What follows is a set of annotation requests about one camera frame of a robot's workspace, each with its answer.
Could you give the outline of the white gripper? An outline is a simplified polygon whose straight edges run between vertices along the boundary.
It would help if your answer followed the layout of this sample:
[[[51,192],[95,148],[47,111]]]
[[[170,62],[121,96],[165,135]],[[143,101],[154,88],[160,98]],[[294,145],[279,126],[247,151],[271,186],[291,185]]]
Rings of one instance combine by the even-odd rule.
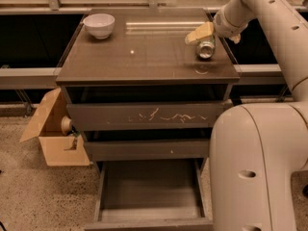
[[[185,37],[187,45],[196,44],[207,37],[210,37],[214,31],[221,38],[231,38],[237,44],[241,41],[240,33],[247,27],[244,24],[240,27],[232,25],[224,15],[224,7],[222,7],[214,16],[213,23],[205,22],[195,30],[188,33]]]

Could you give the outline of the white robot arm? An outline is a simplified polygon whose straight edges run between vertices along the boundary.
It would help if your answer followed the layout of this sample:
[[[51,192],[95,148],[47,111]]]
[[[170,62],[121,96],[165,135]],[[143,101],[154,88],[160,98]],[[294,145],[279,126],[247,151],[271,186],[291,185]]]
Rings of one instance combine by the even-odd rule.
[[[287,0],[230,0],[215,32],[234,39],[257,19],[293,99],[233,107],[210,140],[214,231],[297,231],[291,177],[308,161],[308,25]]]

